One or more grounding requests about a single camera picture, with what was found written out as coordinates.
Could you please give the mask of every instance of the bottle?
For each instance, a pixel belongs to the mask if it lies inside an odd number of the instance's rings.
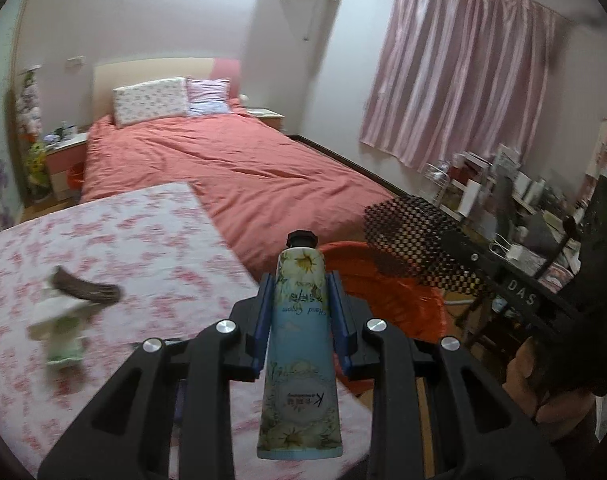
[[[288,235],[276,269],[257,456],[343,454],[323,254],[310,231]]]

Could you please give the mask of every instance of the pink floral tablecloth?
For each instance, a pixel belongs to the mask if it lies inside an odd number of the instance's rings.
[[[118,283],[123,300],[84,330],[83,366],[46,370],[26,327],[53,266]],[[0,233],[0,435],[33,474],[74,417],[151,336],[195,336],[256,294],[256,283],[187,184],[150,187],[78,205]],[[231,385],[238,479],[336,478],[368,450],[370,413],[339,385],[341,458],[272,462],[256,457],[263,378]]]

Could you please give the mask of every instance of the metal bolt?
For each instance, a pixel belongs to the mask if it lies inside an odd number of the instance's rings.
[[[234,332],[236,328],[237,324],[232,319],[224,319],[217,323],[217,332],[221,332],[222,334]]]
[[[156,337],[151,337],[150,339],[146,339],[143,342],[143,349],[146,352],[150,352],[151,354],[156,352],[157,350],[161,350],[162,346],[163,343],[161,342],[161,339],[158,339]]]
[[[388,328],[388,324],[384,320],[378,319],[377,317],[373,317],[372,319],[368,320],[365,325],[368,327],[370,332],[383,332]]]
[[[450,352],[454,352],[461,347],[461,343],[459,343],[459,340],[456,337],[448,336],[441,339],[441,346]]]

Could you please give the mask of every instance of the headboard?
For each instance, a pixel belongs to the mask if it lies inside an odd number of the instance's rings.
[[[112,90],[168,77],[230,79],[230,97],[238,96],[240,63],[219,57],[165,57],[139,59],[94,67],[92,89],[93,121],[112,113]]]

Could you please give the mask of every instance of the black mesh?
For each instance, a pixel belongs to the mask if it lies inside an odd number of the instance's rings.
[[[413,277],[420,285],[477,296],[487,290],[474,272],[441,248],[443,233],[457,222],[417,196],[397,197],[365,209],[365,239],[382,274]]]

